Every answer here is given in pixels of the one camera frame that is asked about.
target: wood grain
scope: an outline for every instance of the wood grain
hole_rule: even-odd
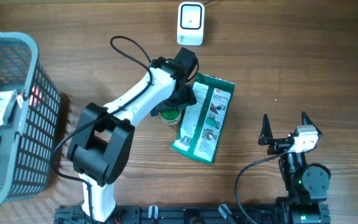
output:
[[[61,131],[72,131],[87,103],[103,105],[125,93],[143,68],[109,46],[114,35],[141,44],[152,58],[174,57],[177,2],[0,6],[0,31],[30,34],[40,61],[67,96]],[[145,62],[127,42],[119,47]],[[135,132],[131,155],[116,181],[120,205],[234,203],[234,180],[265,158],[257,145],[264,113],[284,137],[307,111],[324,133],[307,155],[333,176],[328,201],[333,223],[358,223],[358,2],[218,1],[206,11],[204,44],[189,47],[200,72],[236,83],[213,166],[170,149],[178,127],[148,116]],[[75,175],[62,156],[60,168]],[[273,202],[285,188],[276,161],[246,172],[243,202]],[[60,205],[83,200],[79,183],[51,174],[37,198],[0,206],[0,223],[51,223]]]
[[[0,0],[0,4],[62,4],[62,3],[175,2],[175,1],[182,2],[181,0]]]

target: laundry basket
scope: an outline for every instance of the laundry basket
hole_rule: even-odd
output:
[[[0,32],[0,91],[22,93],[9,122],[0,126],[0,204],[30,198],[47,188],[61,108],[59,91],[39,63],[27,34]]]

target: black cable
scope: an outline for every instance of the black cable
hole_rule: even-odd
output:
[[[209,4],[209,3],[213,2],[213,1],[214,1],[214,0],[209,0],[209,1],[207,1],[207,2],[204,2],[203,5],[205,6],[206,4]]]
[[[88,189],[88,205],[89,205],[89,216],[91,217],[91,223],[94,224],[94,218],[93,218],[93,207],[92,207],[92,193],[91,193],[91,184],[86,181],[83,180],[81,178],[78,177],[72,177],[66,174],[62,174],[61,172],[59,172],[56,167],[54,167],[53,162],[54,162],[54,158],[57,155],[57,152],[60,150],[60,148],[70,139],[72,138],[74,135],[82,132],[83,130],[85,130],[86,128],[94,125],[94,124],[99,124],[102,121],[104,121],[105,119],[110,118],[112,115],[122,111],[125,107],[127,107],[128,105],[130,105],[131,103],[133,103],[136,99],[138,99],[138,97],[140,97],[143,93],[145,93],[147,91],[147,89],[152,85],[153,82],[153,74],[150,71],[150,68],[148,66],[146,66],[145,64],[143,64],[142,62],[136,60],[135,58],[129,56],[128,54],[125,54],[124,52],[122,52],[121,50],[119,50],[116,46],[114,46],[114,44],[112,43],[114,39],[126,39],[131,41],[132,43],[134,43],[136,46],[138,46],[138,48],[141,49],[141,51],[144,53],[144,55],[147,57],[147,60],[149,61],[149,63],[151,63],[150,57],[149,55],[147,55],[146,51],[134,40],[128,38],[128,37],[124,37],[124,36],[115,36],[113,38],[111,38],[110,40],[110,45],[111,47],[116,50],[118,53],[122,54],[123,56],[127,57],[128,59],[136,62],[137,64],[139,64],[140,66],[144,67],[147,72],[149,73],[149,82],[147,83],[147,85],[145,86],[145,88],[140,91],[136,96],[134,96],[132,99],[130,99],[127,103],[124,103],[122,106],[118,107],[118,109],[116,109],[115,111],[102,116],[94,121],[91,121],[89,123],[86,123],[84,125],[82,125],[81,127],[75,129],[72,133],[70,133],[69,135],[67,135],[65,138],[63,138],[63,140],[60,141],[60,143],[56,146],[54,152],[52,153],[52,156],[50,158],[49,161],[49,166],[51,167],[51,169],[60,177],[66,178],[66,179],[70,179],[70,180],[75,180],[75,181],[79,181],[82,182],[86,185],[87,189]]]
[[[197,70],[196,70],[196,73],[194,73],[194,75],[191,77],[191,78],[189,78],[189,79],[187,79],[187,82],[190,82],[192,79],[194,79],[194,77],[197,75],[197,73],[198,73],[198,69],[200,68],[200,66],[198,65],[198,62],[197,62]]]
[[[247,212],[244,210],[244,208],[242,207],[241,205],[241,202],[240,202],[240,198],[239,198],[239,192],[238,192],[238,185],[239,185],[239,180],[240,180],[240,177],[241,175],[249,168],[257,165],[257,164],[261,164],[263,162],[267,162],[267,161],[271,161],[272,159],[276,159],[276,158],[279,158],[281,156],[283,156],[284,154],[286,154],[291,148],[289,147],[288,149],[286,149],[285,151],[283,151],[282,153],[280,154],[277,154],[275,156],[272,156],[272,157],[269,157],[269,158],[266,158],[266,159],[262,159],[262,160],[259,160],[259,161],[256,161],[256,162],[253,162],[251,164],[249,164],[248,166],[244,167],[239,175],[237,175],[237,178],[236,178],[236,183],[234,184],[234,195],[236,196],[236,201],[237,203],[239,204],[239,207],[240,207],[240,210],[242,211],[242,213],[248,218],[248,220],[253,223],[253,224],[257,224],[257,222],[255,222],[248,214]]]

